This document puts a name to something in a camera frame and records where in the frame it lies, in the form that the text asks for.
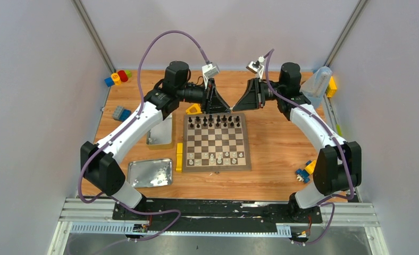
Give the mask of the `yellow triangle frame block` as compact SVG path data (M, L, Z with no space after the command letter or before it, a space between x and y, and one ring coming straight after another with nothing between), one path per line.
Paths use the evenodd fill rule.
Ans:
M203 113L200 104L192 104L185 110L185 112L187 115L197 115Z

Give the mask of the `wooden chess board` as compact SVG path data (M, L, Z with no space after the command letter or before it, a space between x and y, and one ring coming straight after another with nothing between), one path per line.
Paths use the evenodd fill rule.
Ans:
M246 118L243 113L234 113L233 115L243 116L243 126L235 129L203 129L203 130L188 130L184 124L183 118L183 168L184 173L195 172L223 172L223 171L250 171L252 163L250 158L250 150L248 143L248 134L246 126ZM203 153L208 153L208 158L203 158ZM217 153L230 153L230 165L210 165L210 154L215 153L217 161ZM232 165L233 152L237 153L237 164ZM243 152L244 158L239 158L238 154ZM188 158L188 153L194 153L194 158ZM188 165L188 160L192 159L194 164ZM195 160L200 159L201 165L196 166Z

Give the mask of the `small yellow rectangular block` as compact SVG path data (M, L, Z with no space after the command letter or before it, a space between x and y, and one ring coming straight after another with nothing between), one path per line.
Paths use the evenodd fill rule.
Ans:
M182 155L183 154L183 143L182 142L177 143L176 153L177 153L177 155Z

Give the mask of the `yellow arch block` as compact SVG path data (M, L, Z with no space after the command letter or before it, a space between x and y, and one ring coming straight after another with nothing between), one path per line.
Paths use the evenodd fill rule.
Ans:
M177 154L176 155L176 167L175 167L175 171L176 172L182 172L182 168L183 168L183 154Z

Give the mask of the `gold tin with white pieces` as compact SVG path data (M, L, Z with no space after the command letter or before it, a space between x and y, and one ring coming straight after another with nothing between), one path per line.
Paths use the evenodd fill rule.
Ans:
M174 118L170 114L147 133L146 145L151 150L171 149L174 146Z

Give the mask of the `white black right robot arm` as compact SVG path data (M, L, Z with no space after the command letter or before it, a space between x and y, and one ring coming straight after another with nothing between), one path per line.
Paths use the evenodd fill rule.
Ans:
M279 111L303 132L319 153L313 179L290 196L292 203L287 208L290 219L301 222L308 216L309 208L339 197L341 191L353 192L362 182L361 147L336 134L319 117L300 90L300 66L292 62L282 64L277 82L263 77L266 72L261 59L250 62L246 68L256 76L248 80L245 93L232 110L259 109L267 101L276 100Z

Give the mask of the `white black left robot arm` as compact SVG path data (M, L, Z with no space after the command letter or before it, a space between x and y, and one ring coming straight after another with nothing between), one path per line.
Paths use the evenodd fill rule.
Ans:
M124 204L128 215L142 219L147 205L143 195L127 180L120 163L133 146L153 127L163 122L181 102L210 104L216 97L214 77L220 69L215 63L202 67L204 83L189 81L191 71L183 61L173 61L145 96L138 108L114 131L97 143L85 142L80 148L80 180L86 179L102 194Z

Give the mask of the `black chess pieces row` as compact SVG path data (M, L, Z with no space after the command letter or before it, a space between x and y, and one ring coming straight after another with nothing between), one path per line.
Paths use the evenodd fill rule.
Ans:
M188 130L235 129L243 126L243 116L239 114L186 115L184 124Z

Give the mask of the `clear blue plastic container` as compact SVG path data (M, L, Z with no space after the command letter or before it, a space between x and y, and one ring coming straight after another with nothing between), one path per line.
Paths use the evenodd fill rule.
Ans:
M309 99L314 108L319 108L331 78L332 70L323 66L301 85L300 92Z

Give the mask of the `yellow blue toy car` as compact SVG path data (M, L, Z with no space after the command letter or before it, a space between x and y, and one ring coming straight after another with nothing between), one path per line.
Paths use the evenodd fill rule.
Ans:
M314 169L315 169L315 165L316 165L316 161L308 161L305 165L305 168L301 169L297 169L296 170L296 178L298 181L303 182L303 183L308 183L311 179L310 176L313 174Z

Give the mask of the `silver tin lid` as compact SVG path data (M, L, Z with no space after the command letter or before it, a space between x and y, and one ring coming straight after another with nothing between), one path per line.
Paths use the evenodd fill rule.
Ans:
M153 188L172 184L172 160L169 158L130 162L127 181L134 188Z

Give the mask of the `blue lego brick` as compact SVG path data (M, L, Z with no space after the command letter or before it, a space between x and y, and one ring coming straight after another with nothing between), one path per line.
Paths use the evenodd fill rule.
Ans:
M131 111L128 109L124 109L120 114L119 121L124 122L130 115Z

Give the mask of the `gray lego brick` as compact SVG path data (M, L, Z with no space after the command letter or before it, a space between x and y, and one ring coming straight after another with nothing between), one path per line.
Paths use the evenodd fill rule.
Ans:
M123 106L117 106L112 114L112 118L116 121L120 121L123 111Z

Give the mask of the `red cylinder block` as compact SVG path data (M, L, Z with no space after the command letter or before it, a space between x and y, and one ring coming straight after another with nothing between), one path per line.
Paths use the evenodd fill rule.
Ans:
M128 79L129 79L127 73L125 72L125 70L119 70L118 71L118 76L119 76L119 78L120 78L120 80L121 80L122 83L127 82Z

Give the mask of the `yellow cylinder block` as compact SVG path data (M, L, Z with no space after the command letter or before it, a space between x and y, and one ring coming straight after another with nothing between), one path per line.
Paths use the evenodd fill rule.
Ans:
M118 73L112 73L111 79L112 79L114 85L120 85L122 83L122 80L121 80Z

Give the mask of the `blue cube block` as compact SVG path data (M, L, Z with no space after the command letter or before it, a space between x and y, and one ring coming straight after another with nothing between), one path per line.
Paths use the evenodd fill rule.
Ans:
M106 78L104 82L108 87L115 85L114 80L111 77Z

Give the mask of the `yellow block at right wall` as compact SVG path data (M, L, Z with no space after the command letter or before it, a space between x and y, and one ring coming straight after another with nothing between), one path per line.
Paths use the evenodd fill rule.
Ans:
M338 88L335 83L334 77L331 77L325 94L328 98L332 98L336 94L337 91L338 91Z

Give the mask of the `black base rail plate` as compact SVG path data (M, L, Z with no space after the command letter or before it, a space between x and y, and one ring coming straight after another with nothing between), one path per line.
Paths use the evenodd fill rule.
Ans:
M320 224L322 216L318 207L297 209L287 202L252 201L252 200L204 200L147 198L136 210L154 213L153 216L134 214L115 205L113 220L145 220L152 231L160 231L181 216L169 231L183 232L238 232L271 233L277 224Z

